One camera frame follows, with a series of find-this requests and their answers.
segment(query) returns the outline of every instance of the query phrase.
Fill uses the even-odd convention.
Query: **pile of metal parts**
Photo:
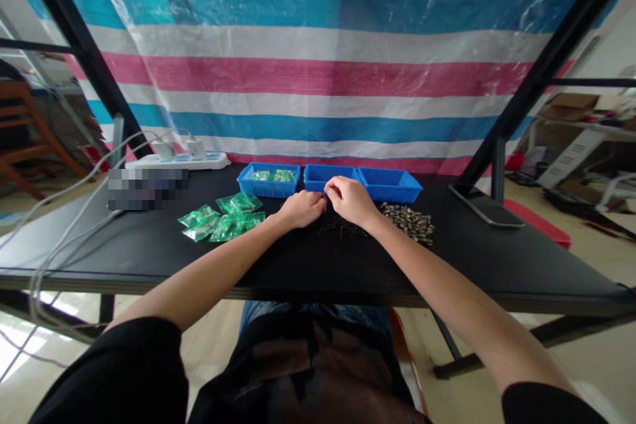
[[[340,216],[329,222],[318,220],[313,223],[313,226],[318,228],[318,235],[320,235],[322,232],[330,231],[333,229],[340,229],[340,238],[353,237],[354,235],[358,235],[360,237],[369,236],[369,234],[364,229],[358,227],[355,224],[352,224],[349,221],[344,220]]]
[[[433,241],[429,235],[435,230],[431,224],[431,216],[415,212],[413,209],[399,205],[382,204],[382,213],[391,219],[402,232],[418,243],[431,246]]]

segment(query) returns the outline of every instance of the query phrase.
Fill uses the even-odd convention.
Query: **smartphone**
[[[519,228],[525,225],[519,217],[473,185],[451,184],[449,189],[484,222],[493,227]]]

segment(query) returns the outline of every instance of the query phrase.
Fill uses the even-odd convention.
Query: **tarp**
[[[235,162],[460,174],[574,0],[75,2],[146,129]]]

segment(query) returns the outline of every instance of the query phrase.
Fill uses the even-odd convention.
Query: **jeans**
[[[255,318],[267,313],[311,313],[356,323],[379,331],[393,343],[389,309],[384,306],[327,305],[324,303],[284,303],[280,301],[246,301],[240,318],[238,335]]]

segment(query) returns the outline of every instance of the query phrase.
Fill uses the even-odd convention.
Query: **wooden chair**
[[[33,97],[28,88],[28,83],[23,81],[0,81],[0,100],[11,100],[17,105],[0,107],[0,117],[16,116],[17,119],[0,121],[1,129],[20,125],[34,125],[43,142],[30,140],[26,146],[0,151],[0,174],[4,174],[7,179],[17,186],[29,192],[35,199],[43,200],[46,196],[37,190],[25,179],[20,172],[13,167],[13,164],[26,160],[40,158],[47,154],[56,154],[79,177],[86,176],[87,172],[75,159],[71,157],[66,149],[58,142],[53,132],[42,118]]]
[[[391,331],[393,331],[393,350],[399,363],[399,370],[411,392],[415,408],[428,417],[429,410],[426,407],[424,393],[419,383],[415,361],[413,360],[411,350],[409,350],[406,336],[404,336],[404,324],[393,307],[389,308],[389,319],[391,320]]]

